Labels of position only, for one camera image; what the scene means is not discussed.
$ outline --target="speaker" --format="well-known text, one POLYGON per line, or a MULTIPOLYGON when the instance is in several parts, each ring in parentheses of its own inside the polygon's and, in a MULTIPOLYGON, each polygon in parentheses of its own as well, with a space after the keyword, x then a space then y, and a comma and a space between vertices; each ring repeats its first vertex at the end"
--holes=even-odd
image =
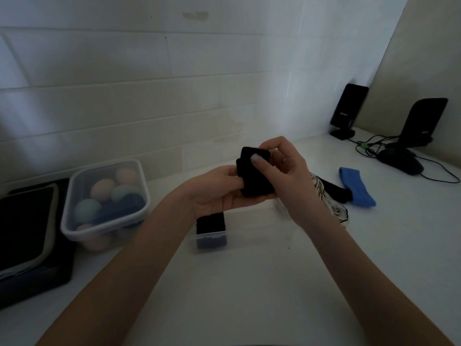
POLYGON ((432 142, 440 117, 447 106, 447 98, 424 98, 418 100, 410 109, 400 138, 389 143, 388 148, 425 147, 432 142))
POLYGON ((339 128, 330 133, 332 136, 345 140, 355 135, 351 127, 362 108, 368 91, 369 88, 366 86, 351 83, 346 85, 330 121, 331 125, 339 128))

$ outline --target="wall stain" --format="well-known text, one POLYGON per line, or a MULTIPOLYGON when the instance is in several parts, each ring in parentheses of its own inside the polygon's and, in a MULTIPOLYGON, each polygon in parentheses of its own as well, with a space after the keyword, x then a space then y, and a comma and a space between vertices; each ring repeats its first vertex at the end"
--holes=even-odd
POLYGON ((208 12, 184 12, 182 16, 188 21, 206 22, 208 20, 208 12))

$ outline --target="hand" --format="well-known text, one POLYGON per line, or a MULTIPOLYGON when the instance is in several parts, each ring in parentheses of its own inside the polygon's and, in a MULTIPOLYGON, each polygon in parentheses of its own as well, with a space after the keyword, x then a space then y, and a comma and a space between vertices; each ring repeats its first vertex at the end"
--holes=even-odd
POLYGON ((301 225, 308 208, 321 204, 306 161, 285 137, 268 140, 259 148, 271 152, 271 163, 257 154, 251 162, 274 186, 291 218, 301 225))
POLYGON ((195 218, 216 214, 226 210, 243 208, 275 199, 275 194, 260 197, 244 197, 240 192, 243 179, 237 177, 237 167, 217 167, 203 175, 194 177, 177 188, 191 204, 195 218))

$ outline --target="black mouse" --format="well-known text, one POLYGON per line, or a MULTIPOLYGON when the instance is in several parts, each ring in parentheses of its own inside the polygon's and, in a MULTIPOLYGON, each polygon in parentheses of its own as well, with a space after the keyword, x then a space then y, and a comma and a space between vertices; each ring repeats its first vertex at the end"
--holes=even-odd
POLYGON ((380 162, 398 168, 409 175, 419 175, 424 168, 415 156, 415 153, 405 148, 387 148, 379 152, 376 158, 380 162))

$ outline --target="plastic container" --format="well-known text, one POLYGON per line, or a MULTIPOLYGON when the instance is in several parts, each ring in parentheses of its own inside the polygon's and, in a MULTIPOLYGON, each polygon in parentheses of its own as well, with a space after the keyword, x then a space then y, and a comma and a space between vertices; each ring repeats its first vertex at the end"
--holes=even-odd
POLYGON ((136 159, 86 168, 70 179, 61 232, 87 250, 104 250, 132 236, 146 218, 149 203, 146 179, 136 159), (103 189, 95 190, 101 180, 106 180, 103 189))

